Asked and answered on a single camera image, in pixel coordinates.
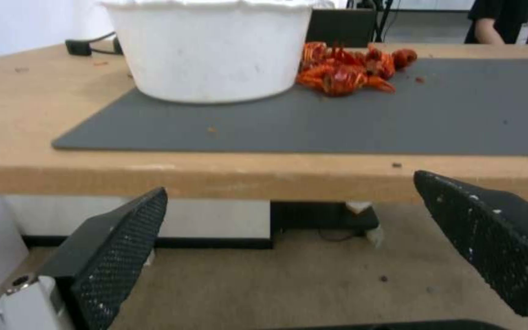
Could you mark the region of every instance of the white plastic tub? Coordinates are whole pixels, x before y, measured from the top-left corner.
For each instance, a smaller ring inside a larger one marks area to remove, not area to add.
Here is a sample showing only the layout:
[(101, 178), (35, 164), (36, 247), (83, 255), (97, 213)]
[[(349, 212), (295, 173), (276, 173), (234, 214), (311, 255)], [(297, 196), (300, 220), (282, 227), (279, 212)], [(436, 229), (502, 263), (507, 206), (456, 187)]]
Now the white plastic tub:
[(290, 88), (310, 0), (104, 0), (141, 92), (175, 102), (252, 100)]

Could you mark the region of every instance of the gray cutting mat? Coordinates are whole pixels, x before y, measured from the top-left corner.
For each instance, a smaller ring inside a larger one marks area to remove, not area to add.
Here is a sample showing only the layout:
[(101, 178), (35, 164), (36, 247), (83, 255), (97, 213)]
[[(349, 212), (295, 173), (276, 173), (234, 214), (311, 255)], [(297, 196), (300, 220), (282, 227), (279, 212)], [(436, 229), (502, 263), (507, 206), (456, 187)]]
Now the gray cutting mat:
[[(425, 82), (415, 81), (424, 77)], [(296, 86), (190, 105), (134, 89), (52, 142), (57, 149), (528, 155), (528, 60), (421, 59), (391, 82), (325, 98)]]

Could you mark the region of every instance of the crayfish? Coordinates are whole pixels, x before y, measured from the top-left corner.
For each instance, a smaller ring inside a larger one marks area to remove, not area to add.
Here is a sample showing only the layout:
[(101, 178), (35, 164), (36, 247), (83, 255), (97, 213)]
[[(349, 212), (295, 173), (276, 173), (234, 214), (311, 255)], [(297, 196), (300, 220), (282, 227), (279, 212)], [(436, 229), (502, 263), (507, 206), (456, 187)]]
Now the crayfish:
[(388, 54), (369, 46), (363, 54), (348, 52), (343, 46), (329, 49), (324, 42), (308, 42), (302, 50), (296, 81), (328, 96), (345, 96), (364, 87), (393, 93), (395, 88), (388, 79), (416, 60), (412, 49)]

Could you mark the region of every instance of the wooden table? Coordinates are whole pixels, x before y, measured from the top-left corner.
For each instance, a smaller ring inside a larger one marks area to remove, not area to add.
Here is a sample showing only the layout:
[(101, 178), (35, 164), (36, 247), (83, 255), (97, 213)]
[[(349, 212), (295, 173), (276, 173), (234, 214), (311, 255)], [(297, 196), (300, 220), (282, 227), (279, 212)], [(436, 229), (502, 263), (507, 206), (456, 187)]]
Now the wooden table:
[[(528, 46), (410, 46), (423, 58), (528, 58)], [(189, 198), (413, 201), (413, 172), (426, 169), (528, 198), (528, 157), (52, 149), (53, 138), (133, 86), (121, 56), (79, 58), (53, 46), (0, 58), (0, 194), (134, 196), (165, 186)]]

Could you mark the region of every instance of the black shirt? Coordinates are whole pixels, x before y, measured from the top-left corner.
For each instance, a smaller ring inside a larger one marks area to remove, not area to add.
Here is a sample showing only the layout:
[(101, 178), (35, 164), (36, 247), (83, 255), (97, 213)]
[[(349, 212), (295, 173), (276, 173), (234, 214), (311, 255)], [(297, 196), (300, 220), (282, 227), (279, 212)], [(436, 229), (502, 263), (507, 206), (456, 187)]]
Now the black shirt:
[(528, 21), (528, 0), (476, 0), (468, 18), (472, 25), (467, 32), (466, 44), (478, 44), (475, 29), (480, 18), (493, 18), (494, 28), (505, 44), (514, 44), (521, 25)]

